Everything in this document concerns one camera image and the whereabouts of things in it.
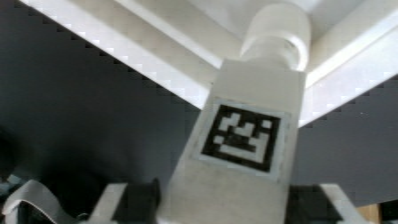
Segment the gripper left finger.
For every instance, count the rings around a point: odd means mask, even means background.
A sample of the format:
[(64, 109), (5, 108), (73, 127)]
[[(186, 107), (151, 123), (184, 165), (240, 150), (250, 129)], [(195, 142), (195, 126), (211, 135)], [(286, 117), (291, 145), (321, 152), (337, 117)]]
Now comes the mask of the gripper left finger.
[(158, 179), (145, 184), (108, 184), (85, 224), (158, 224), (160, 200)]

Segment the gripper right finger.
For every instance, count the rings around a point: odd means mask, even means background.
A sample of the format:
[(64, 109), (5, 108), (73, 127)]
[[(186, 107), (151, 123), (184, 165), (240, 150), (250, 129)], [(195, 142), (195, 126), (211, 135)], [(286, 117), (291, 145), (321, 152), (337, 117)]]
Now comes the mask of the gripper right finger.
[(371, 224), (337, 184), (289, 186), (286, 224)]

